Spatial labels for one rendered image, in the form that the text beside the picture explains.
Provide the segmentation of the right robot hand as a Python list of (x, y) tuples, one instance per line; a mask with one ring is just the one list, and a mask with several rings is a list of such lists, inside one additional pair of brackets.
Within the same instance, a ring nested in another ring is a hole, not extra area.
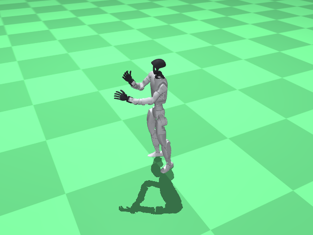
[[(124, 78), (125, 77), (125, 78)], [(125, 81), (127, 81), (131, 86), (132, 86), (132, 82), (134, 81), (131, 77), (131, 71), (130, 74), (128, 74), (128, 70), (123, 74), (123, 79), (125, 79)]]

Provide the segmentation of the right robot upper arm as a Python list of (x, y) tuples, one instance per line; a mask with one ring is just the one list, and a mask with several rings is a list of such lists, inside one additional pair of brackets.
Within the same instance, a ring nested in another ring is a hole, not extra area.
[(140, 84), (139, 91), (142, 91), (144, 87), (150, 83), (152, 74), (154, 74), (153, 71), (149, 72), (148, 76), (142, 81), (142, 83), (139, 83)]

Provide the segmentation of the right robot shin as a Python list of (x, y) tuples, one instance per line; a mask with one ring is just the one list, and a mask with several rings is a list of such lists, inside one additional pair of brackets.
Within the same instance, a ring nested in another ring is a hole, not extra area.
[(158, 142), (158, 139), (157, 138), (153, 138), (153, 136), (151, 135), (151, 138), (152, 138), (152, 142), (153, 142), (153, 145), (154, 145), (154, 148), (156, 150), (156, 153), (159, 153), (159, 142)]

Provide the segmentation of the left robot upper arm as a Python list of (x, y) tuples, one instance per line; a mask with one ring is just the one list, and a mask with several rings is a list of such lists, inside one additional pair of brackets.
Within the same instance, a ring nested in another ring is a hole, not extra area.
[(158, 89), (154, 92), (152, 98), (152, 102), (149, 103), (148, 105), (152, 105), (156, 102), (156, 100), (164, 93), (167, 91), (167, 84), (165, 82), (162, 82), (159, 84)]

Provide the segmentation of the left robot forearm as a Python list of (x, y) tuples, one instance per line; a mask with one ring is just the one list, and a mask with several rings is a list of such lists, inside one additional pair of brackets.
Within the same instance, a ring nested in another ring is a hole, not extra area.
[(145, 104), (149, 104), (152, 102), (152, 98), (148, 97), (148, 98), (143, 98), (143, 99), (136, 99), (136, 98), (131, 98), (129, 97), (129, 102), (133, 103), (134, 105), (145, 105)]

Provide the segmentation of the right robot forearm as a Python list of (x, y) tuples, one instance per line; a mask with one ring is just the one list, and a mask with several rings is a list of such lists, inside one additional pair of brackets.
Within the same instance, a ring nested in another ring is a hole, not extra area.
[(139, 83), (136, 83), (135, 81), (133, 81), (131, 84), (132, 84), (131, 87), (134, 88), (134, 89), (137, 89), (137, 90), (138, 90), (138, 89), (140, 88), (140, 84), (139, 84)]

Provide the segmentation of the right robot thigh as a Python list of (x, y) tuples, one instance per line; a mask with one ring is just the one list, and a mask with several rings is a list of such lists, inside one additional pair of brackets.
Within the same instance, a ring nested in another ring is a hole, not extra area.
[(156, 118), (153, 116), (153, 112), (152, 109), (148, 110), (148, 114), (147, 114), (147, 126), (149, 129), (150, 134), (153, 136), (153, 138), (157, 138), (156, 136), (156, 130), (155, 130), (155, 126), (156, 126)]

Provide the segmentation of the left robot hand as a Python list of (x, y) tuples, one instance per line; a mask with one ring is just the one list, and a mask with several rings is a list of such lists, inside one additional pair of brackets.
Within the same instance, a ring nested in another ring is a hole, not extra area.
[[(122, 101), (126, 100), (128, 103), (131, 103), (131, 102), (128, 101), (130, 96), (127, 97), (127, 95), (122, 90), (120, 90), (120, 91), (122, 93), (120, 93), (118, 91), (116, 91), (116, 93), (114, 93), (114, 94), (116, 94), (116, 95), (114, 95), (115, 97), (119, 97), (119, 98), (114, 98), (114, 99), (119, 99), (119, 100), (122, 100)], [(117, 93), (119, 93), (119, 94), (117, 94)], [(119, 96), (117, 96), (117, 95), (119, 95)], [(131, 98), (133, 98), (133, 97), (131, 97)]]

